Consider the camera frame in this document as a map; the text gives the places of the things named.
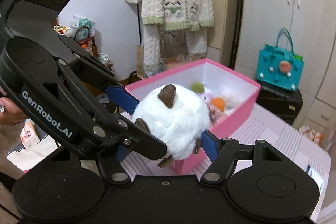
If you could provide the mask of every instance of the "pink storage box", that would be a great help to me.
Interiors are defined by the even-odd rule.
[[[141,101],[160,86],[178,84],[189,89],[195,81],[203,83],[214,93],[223,87],[232,88],[243,98],[243,103],[231,115],[209,129],[217,138],[229,137],[250,116],[260,90],[257,82],[206,58],[145,78],[127,85],[125,89]],[[205,157],[201,149],[197,155],[176,160],[172,168],[179,175],[188,174]]]

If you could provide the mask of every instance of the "white wall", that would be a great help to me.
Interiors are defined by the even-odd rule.
[[[67,25],[71,14],[85,16],[96,23],[98,50],[115,64],[119,80],[136,69],[139,44],[136,7],[125,0],[71,0],[59,15],[60,24]]]

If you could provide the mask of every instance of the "wardrobe door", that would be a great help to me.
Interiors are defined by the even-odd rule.
[[[334,49],[329,68],[317,98],[336,108],[336,50]]]
[[[336,31],[335,0],[295,0],[291,36],[303,56],[299,89],[316,96],[327,70]]]
[[[293,0],[244,0],[236,64],[255,70],[265,43],[275,45],[282,27],[289,28]],[[282,36],[280,46],[286,47]]]

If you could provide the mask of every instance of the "plastic bag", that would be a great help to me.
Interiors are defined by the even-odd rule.
[[[74,38],[77,30],[80,27],[83,27],[83,26],[86,26],[86,27],[88,27],[90,29],[89,37],[93,37],[95,35],[96,24],[92,20],[90,20],[90,19],[88,19],[86,17],[82,17],[82,16],[78,16],[78,15],[72,14],[72,21],[69,23],[69,29],[67,30],[67,32],[65,33],[65,35],[67,37]],[[87,35],[87,29],[80,30],[78,32],[78,34],[76,35],[76,41],[85,39],[87,37],[88,37],[88,35]]]

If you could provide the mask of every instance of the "white fluffy robe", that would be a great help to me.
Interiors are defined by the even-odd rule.
[[[135,110],[132,121],[142,118],[151,134],[167,145],[167,155],[175,160],[188,158],[195,140],[210,127],[208,107],[204,100],[180,85],[175,85],[176,95],[172,109],[158,99],[164,86],[150,92]]]
[[[188,54],[205,57],[207,53],[207,28],[199,31],[186,31]],[[157,25],[143,26],[143,67],[145,71],[157,71],[161,61],[161,32]]]

